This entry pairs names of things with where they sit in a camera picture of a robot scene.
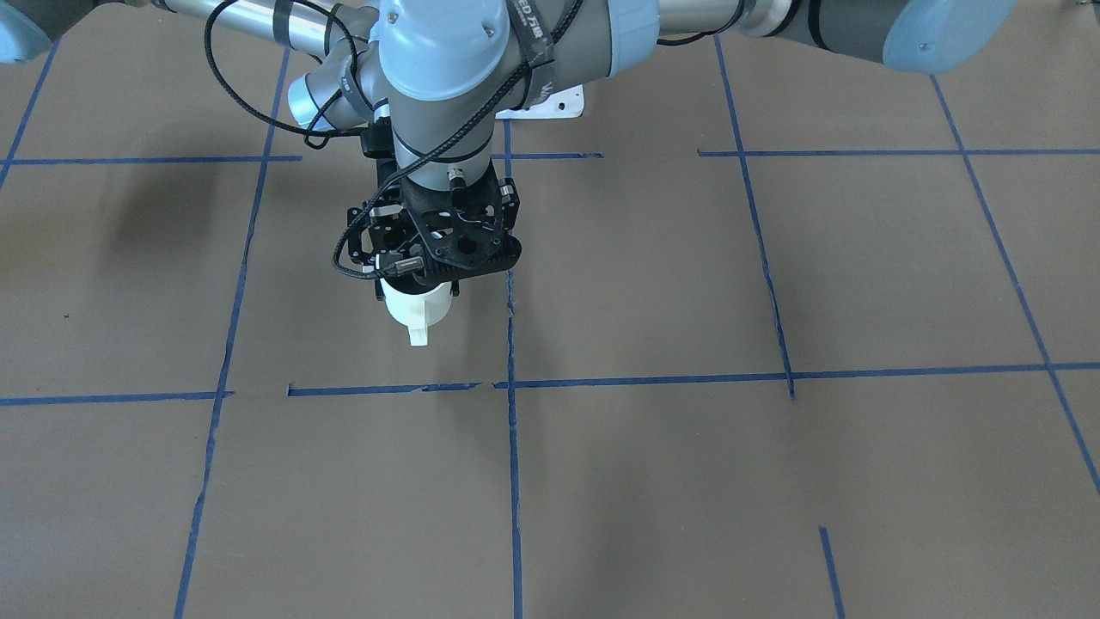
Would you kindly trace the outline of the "white mug dark inside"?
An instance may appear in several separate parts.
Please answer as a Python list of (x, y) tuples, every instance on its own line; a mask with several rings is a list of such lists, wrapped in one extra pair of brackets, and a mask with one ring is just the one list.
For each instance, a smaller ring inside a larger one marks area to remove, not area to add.
[(451, 310), (453, 298), (452, 281), (432, 287), (428, 292), (402, 292), (391, 285), (395, 279), (382, 279), (382, 301), (388, 312), (402, 327), (407, 329), (413, 347), (428, 345), (429, 329), (442, 322)]

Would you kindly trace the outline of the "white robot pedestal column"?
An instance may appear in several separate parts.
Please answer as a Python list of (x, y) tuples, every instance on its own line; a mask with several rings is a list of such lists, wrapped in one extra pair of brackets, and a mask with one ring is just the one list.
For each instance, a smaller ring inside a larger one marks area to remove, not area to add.
[(583, 114), (585, 107), (583, 86), (575, 86), (549, 98), (538, 106), (507, 109), (495, 114), (496, 119), (574, 119)]

